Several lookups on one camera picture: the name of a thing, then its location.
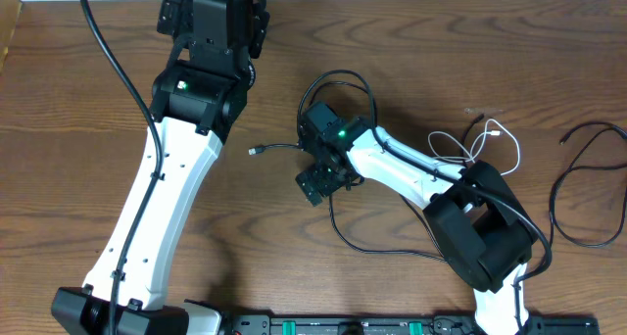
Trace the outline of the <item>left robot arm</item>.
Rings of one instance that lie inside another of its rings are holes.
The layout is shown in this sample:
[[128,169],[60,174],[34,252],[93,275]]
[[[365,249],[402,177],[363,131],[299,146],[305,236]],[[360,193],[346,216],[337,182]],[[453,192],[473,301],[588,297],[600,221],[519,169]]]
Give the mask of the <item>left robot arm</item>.
[[71,334],[217,334],[222,316],[167,302],[172,260],[198,190],[256,79],[265,0],[162,0],[157,30],[173,41],[152,99],[142,161],[103,254],[53,317]]

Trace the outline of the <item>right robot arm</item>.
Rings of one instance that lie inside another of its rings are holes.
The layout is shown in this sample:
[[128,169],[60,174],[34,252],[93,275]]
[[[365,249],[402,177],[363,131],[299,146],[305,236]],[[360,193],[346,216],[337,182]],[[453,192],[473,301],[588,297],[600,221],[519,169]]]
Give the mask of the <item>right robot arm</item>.
[[296,181],[314,206],[341,188],[377,181],[417,205],[442,259],[474,290],[475,321],[487,334],[521,334],[529,313],[522,276],[536,233],[501,174],[426,156],[365,118],[340,118],[324,103],[297,116],[314,163]]

